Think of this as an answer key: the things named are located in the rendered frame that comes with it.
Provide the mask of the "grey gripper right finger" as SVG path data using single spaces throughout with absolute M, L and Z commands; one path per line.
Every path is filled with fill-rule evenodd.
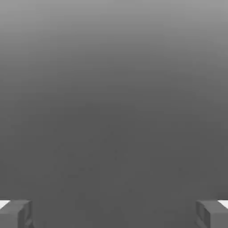
M 228 200 L 197 200 L 198 228 L 228 228 Z

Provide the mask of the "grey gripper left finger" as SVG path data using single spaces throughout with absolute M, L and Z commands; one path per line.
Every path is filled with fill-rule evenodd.
M 33 228 L 31 200 L 0 200 L 0 228 Z

